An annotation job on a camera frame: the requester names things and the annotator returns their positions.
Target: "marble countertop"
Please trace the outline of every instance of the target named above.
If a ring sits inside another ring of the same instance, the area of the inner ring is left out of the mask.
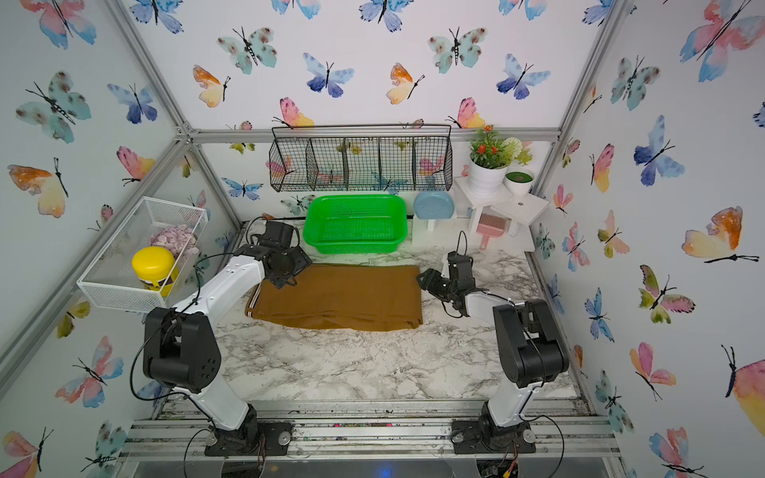
[[[302,221],[287,222],[302,229]],[[258,225],[252,229],[260,232]],[[316,263],[414,264],[423,271],[441,270],[444,254],[451,250],[415,247],[411,237],[398,251],[384,255],[321,255],[303,247]],[[477,248],[469,252],[480,287],[510,298],[537,297],[525,258]],[[503,373],[493,325],[475,317],[450,317],[424,291],[423,325],[393,332],[306,330],[253,320],[244,314],[248,298],[249,293],[215,330],[223,376],[245,400],[486,399]],[[575,396],[567,373],[539,394]]]

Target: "butterfly wallpaper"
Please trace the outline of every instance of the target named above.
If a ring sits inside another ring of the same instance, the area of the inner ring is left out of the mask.
[[[594,0],[579,18],[595,28],[615,4]],[[631,476],[757,476],[765,4],[635,5],[555,149],[533,256]],[[729,444],[711,439],[723,429]]]

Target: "folded brown towel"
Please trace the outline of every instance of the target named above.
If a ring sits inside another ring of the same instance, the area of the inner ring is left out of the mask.
[[[416,265],[313,264],[297,277],[295,287],[261,283],[245,314],[302,329],[416,329],[422,324],[419,272]]]

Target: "white pot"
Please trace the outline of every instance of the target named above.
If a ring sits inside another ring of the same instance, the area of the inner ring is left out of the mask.
[[[474,162],[467,166],[467,186],[477,196],[493,196],[502,185],[507,167],[486,169]]]
[[[511,181],[505,177],[502,180],[502,183],[507,187],[507,189],[510,190],[511,193],[513,193],[513,197],[522,197],[529,193],[529,190],[531,189],[531,186],[534,184],[534,173],[532,173],[530,170],[525,169],[524,167],[511,167],[508,168],[507,171],[505,171],[505,174],[512,173],[514,171],[518,171],[521,173],[526,173],[529,176],[531,176],[531,181],[528,183],[516,183],[514,181]]]

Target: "orange butterfly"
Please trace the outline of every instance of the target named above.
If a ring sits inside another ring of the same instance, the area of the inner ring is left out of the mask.
[[[571,202],[571,200],[574,199],[574,193],[568,193],[566,194],[566,197],[563,197],[563,184],[558,186],[558,192],[555,196],[552,197],[552,202],[555,203],[555,208],[560,209],[563,211],[563,215],[565,216],[568,214],[566,212],[566,209],[564,209],[568,203]]]
[[[608,191],[608,174],[611,172],[611,162],[614,160],[614,146],[606,145],[603,148],[601,156],[595,161],[595,155],[590,155],[590,161],[592,161],[592,178],[590,179],[590,185],[595,182],[595,185],[601,193]]]
[[[400,63],[393,65],[393,69],[390,70],[390,79],[393,80],[395,88],[386,93],[390,104],[398,105],[400,102],[408,99],[417,85],[425,78],[425,75],[420,76],[420,79],[414,81],[412,75]]]
[[[707,225],[707,233],[701,231],[685,231],[685,242],[682,250],[685,254],[693,257],[710,259],[704,261],[705,264],[711,262],[730,259],[746,259],[748,261],[758,262],[758,255],[737,255],[734,253],[738,247],[738,240],[741,238],[741,219],[744,217],[744,211],[739,207],[729,207],[712,216],[712,224]]]
[[[67,189],[63,186],[61,173],[58,172],[58,158],[53,158],[53,164],[56,168],[56,179],[44,169],[34,167],[18,166],[11,164],[8,174],[18,189],[29,191],[34,196],[40,194],[37,200],[37,211],[40,214],[47,214],[53,217],[61,217],[64,209],[64,196],[69,197]]]
[[[194,65],[194,79],[199,83],[199,86],[204,88],[204,91],[199,94],[199,99],[204,101],[207,106],[215,108],[220,102],[226,101],[226,88],[228,88],[231,76],[227,76],[226,81],[221,85],[220,81],[210,72],[199,65]]]
[[[597,230],[597,238],[606,243],[603,253],[609,259],[614,257],[614,251],[620,254],[627,254],[630,251],[630,247],[619,239],[617,234],[621,234],[621,231],[614,224],[614,211],[610,210],[606,218],[606,229]]]

